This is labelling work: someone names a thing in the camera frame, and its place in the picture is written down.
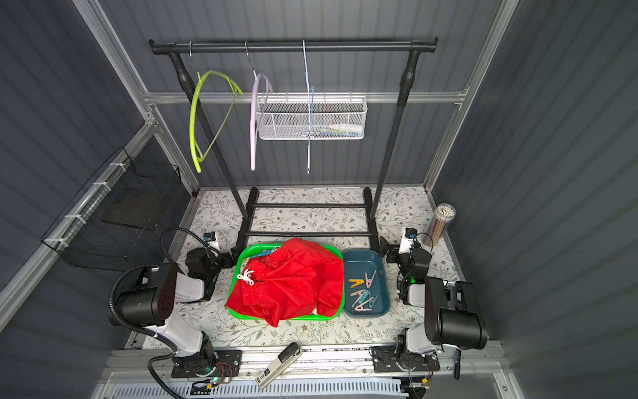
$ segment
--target zip tie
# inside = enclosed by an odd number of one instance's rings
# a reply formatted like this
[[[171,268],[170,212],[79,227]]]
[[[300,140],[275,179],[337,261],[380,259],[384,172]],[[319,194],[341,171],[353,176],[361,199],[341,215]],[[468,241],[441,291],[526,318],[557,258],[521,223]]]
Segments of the zip tie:
[[[125,164],[123,163],[109,163],[109,165],[121,166],[122,170],[126,172],[126,167],[125,167]]]
[[[78,218],[80,220],[80,222],[82,222],[83,225],[86,224],[86,221],[82,218],[82,215],[77,214],[77,215],[65,215],[65,218]]]
[[[45,238],[44,241],[53,241],[54,243],[61,243],[65,247],[69,246],[66,242],[66,238]]]
[[[99,183],[93,183],[93,186],[104,186],[107,188],[108,192],[111,192],[111,187],[108,186],[107,182],[100,181]]]

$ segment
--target green plastic tray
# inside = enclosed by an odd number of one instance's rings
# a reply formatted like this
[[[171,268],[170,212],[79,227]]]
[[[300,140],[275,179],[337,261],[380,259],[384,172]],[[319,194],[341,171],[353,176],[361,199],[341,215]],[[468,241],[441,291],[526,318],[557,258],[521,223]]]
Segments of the green plastic tray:
[[[239,273],[241,273],[241,264],[244,261],[244,259],[251,257],[253,255],[257,255],[258,253],[262,253],[266,250],[271,250],[273,248],[279,248],[281,245],[283,244],[255,244],[253,246],[249,246],[248,248],[246,248],[241,255],[239,255],[239,260],[237,261],[237,267],[235,268],[235,274],[233,275],[233,283],[230,285],[230,292],[228,293],[228,296],[230,297],[230,295],[233,292],[233,289],[235,288],[235,283],[237,283],[237,275]],[[341,259],[343,259],[343,256],[341,255],[341,252],[339,252],[339,250],[337,248],[334,248],[332,245],[322,245],[324,248],[326,248],[328,251],[332,252],[333,254],[337,255],[338,257],[340,257]],[[332,317],[328,317],[328,316],[321,316],[321,315],[307,315],[307,316],[299,316],[299,317],[295,317],[294,319],[291,320],[330,320],[330,319],[334,319],[335,317],[337,317],[339,314],[341,314],[341,311],[343,310],[343,306],[346,303],[346,292],[345,290],[343,291],[343,293],[341,294],[341,306],[339,307],[339,310],[337,311],[337,313],[332,316]],[[253,317],[253,316],[246,316],[246,315],[242,315],[239,314],[237,312],[235,312],[232,309],[228,309],[230,311],[230,314],[233,315],[234,317],[241,319],[241,320],[263,320],[260,319],[259,317]]]

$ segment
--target clothing rack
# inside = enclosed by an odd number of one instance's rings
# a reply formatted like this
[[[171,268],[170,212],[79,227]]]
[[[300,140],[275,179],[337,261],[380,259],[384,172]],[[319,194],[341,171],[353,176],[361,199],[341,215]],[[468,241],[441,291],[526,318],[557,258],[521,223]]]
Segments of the clothing rack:
[[[230,190],[233,193],[233,197],[239,207],[239,211],[242,215],[242,224],[237,233],[237,242],[231,249],[231,254],[236,261],[239,258],[239,254],[246,248],[246,241],[250,236],[260,237],[368,237],[370,240],[370,249],[379,251],[379,237],[376,229],[376,208],[379,205],[379,199],[381,198],[381,191],[383,190],[383,183],[385,176],[388,172],[388,166],[390,165],[390,158],[392,157],[392,151],[394,150],[394,144],[396,142],[397,134],[399,132],[399,125],[401,124],[401,118],[403,116],[403,110],[408,101],[410,95],[410,89],[414,83],[414,76],[417,68],[417,61],[419,55],[422,52],[434,52],[436,50],[436,44],[438,38],[434,38],[432,41],[391,41],[391,40],[358,40],[358,41],[306,41],[306,52],[336,52],[336,51],[407,51],[408,62],[401,76],[399,83],[399,96],[396,103],[396,109],[394,111],[394,119],[392,121],[392,128],[390,129],[390,136],[385,148],[385,154],[383,156],[383,163],[381,166],[381,172],[379,173],[378,182],[376,184],[375,198],[372,199],[372,193],[369,187],[363,189],[364,202],[361,204],[305,204],[305,203],[289,203],[289,204],[271,204],[271,203],[259,203],[257,198],[259,197],[259,190],[257,187],[252,187],[248,196],[246,206],[239,197],[237,186],[233,180],[228,165],[224,160],[221,149],[217,142],[212,146],[212,152],[215,154],[215,159],[219,163],[221,169]],[[189,101],[193,101],[193,95],[195,93],[195,83],[188,70],[184,65],[184,61],[180,54],[182,53],[221,53],[221,52],[245,52],[249,49],[251,52],[302,52],[304,51],[302,42],[299,41],[238,41],[238,42],[218,42],[218,43],[155,43],[153,40],[149,40],[151,51],[153,54],[168,55],[175,72],[179,80],[182,90],[186,93]],[[215,134],[211,128],[211,124],[208,118],[202,110],[201,103],[197,101],[196,109],[197,119],[202,126],[204,134],[212,141]],[[258,207],[297,207],[297,208],[316,208],[316,207],[350,207],[350,208],[363,208],[366,210],[367,231],[359,232],[262,232],[252,231],[251,226],[255,209]]]

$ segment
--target aluminum frame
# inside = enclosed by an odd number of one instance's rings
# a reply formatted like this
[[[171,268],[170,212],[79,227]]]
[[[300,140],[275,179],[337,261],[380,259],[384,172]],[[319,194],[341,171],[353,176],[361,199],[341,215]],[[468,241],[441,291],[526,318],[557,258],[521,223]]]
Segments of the aluminum frame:
[[[445,163],[447,156],[450,154],[452,145],[454,144],[456,137],[459,135],[459,132],[463,127],[463,122],[465,122],[468,111],[470,110],[470,107],[472,106],[472,103],[476,98],[476,94],[479,91],[481,83],[483,83],[483,79],[485,78],[487,69],[492,63],[492,59],[494,58],[496,49],[503,39],[505,30],[512,20],[514,10],[516,10],[516,6],[518,5],[518,3],[519,0],[502,0],[501,4],[499,5],[498,11],[494,18],[494,22],[490,27],[487,38],[483,43],[480,54],[478,55],[477,62],[472,69],[472,73],[470,74],[465,101],[460,104],[459,108],[456,110],[456,112],[454,112],[447,130],[443,134],[441,144],[436,150],[436,154],[434,156],[434,159],[432,160],[432,164],[430,164],[430,169],[427,172],[426,178],[423,181],[423,185],[428,192],[432,191],[432,189],[434,188],[434,184],[438,179],[438,176],[441,174],[443,164]]]
[[[158,130],[155,139],[164,150],[169,162],[180,168],[182,183],[186,189],[191,193],[196,193],[200,187],[197,177],[179,150],[175,138],[170,133],[159,111],[144,100],[144,93],[147,92],[144,81],[137,73],[133,61],[124,49],[124,45],[100,6],[100,2],[98,0],[73,0],[73,4],[91,30],[95,40],[100,44],[102,51],[104,51],[138,111],[144,119],[158,121],[161,129]]]
[[[113,159],[111,165],[106,167],[95,181],[105,181],[116,168],[119,168],[119,166],[114,165],[115,163],[121,163],[127,159],[128,156],[136,156],[139,154],[157,130],[158,125],[154,121],[144,123],[124,147],[125,151],[120,151]],[[75,214],[78,209],[83,208],[98,189],[98,185],[92,184],[73,208],[71,208],[70,214]],[[65,231],[69,223],[71,223],[69,218],[62,219],[53,229],[50,236],[57,236],[60,232]],[[45,274],[47,274],[47,271],[53,266],[53,263],[58,257],[57,252],[53,251],[47,245],[41,244],[31,257],[29,257],[29,260],[18,270],[18,273],[16,273],[3,288],[2,292],[0,292],[0,332],[7,323],[9,323],[9,320],[15,315],[24,301],[27,300],[30,293],[32,293]]]
[[[292,365],[279,379],[337,379],[352,377],[415,377],[419,373],[393,372],[375,373],[373,360],[368,348],[377,345],[393,345],[393,343],[363,343],[342,345],[304,345],[302,357]],[[243,351],[242,364],[237,380],[254,379],[259,372],[285,348],[277,347],[232,347]],[[155,384],[149,375],[146,363],[165,349],[114,350],[102,371],[100,380],[91,398],[108,399],[113,395],[118,384]],[[435,375],[452,375],[454,373],[454,351],[438,353],[441,370]],[[194,379],[172,379],[171,360],[158,361],[155,370],[167,382],[196,381]],[[499,341],[488,341],[484,349],[464,350],[461,365],[461,378],[469,374],[492,374],[500,387],[503,399],[523,399],[520,387],[512,373],[510,363],[505,356]]]
[[[318,98],[324,100],[340,100],[343,101],[344,95],[348,93],[315,93]],[[395,104],[399,98],[398,92],[352,92],[349,93],[352,98],[365,97],[368,104]],[[416,92],[410,93],[408,104],[442,104],[453,103],[460,104],[465,101],[465,91],[442,91],[442,92]],[[143,94],[144,101],[149,104],[190,104],[184,93],[164,91],[150,92]],[[204,104],[230,104],[235,98],[230,93],[200,93],[200,102]],[[268,95],[268,99],[275,102],[285,102],[287,100],[294,102],[308,102],[308,94],[302,92],[291,93],[272,93]],[[250,104],[251,95],[238,95],[235,100],[236,104]]]

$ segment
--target floral tablecloth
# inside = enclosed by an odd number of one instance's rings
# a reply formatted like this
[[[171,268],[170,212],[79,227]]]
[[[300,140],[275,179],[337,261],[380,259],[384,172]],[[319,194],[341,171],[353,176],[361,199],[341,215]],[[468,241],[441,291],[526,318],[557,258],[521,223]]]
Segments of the floral tablecloth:
[[[259,202],[339,202],[361,203],[362,188],[328,188],[307,190],[263,190]],[[243,201],[248,190],[240,190]],[[191,230],[198,235],[214,231],[218,235],[222,251],[228,251],[237,239],[241,215],[228,190],[210,190],[203,194]],[[376,214],[378,232],[391,243],[400,241],[405,227],[425,230],[432,215],[426,193],[421,187],[386,187]],[[365,230],[363,209],[319,208],[278,209],[259,208],[255,212],[253,230],[308,230],[337,231]],[[322,244],[330,244],[343,251],[349,248],[369,247],[366,237],[317,237],[309,238]],[[286,238],[251,237],[248,245],[261,242],[286,240]],[[199,245],[190,237],[186,239],[179,262],[186,253]],[[242,347],[283,345],[291,341],[302,345],[334,343],[386,343],[404,328],[423,322],[423,309],[406,306],[396,292],[396,264],[385,264],[390,301],[390,311],[373,319],[353,319],[342,313],[329,321],[282,320],[277,328],[263,320],[239,320],[225,308],[234,269],[223,270],[210,301],[200,304],[175,304],[175,309],[197,329],[205,331],[215,347]],[[457,275],[450,253],[443,240],[435,246],[429,275],[456,281]],[[162,344],[148,337],[145,348]]]

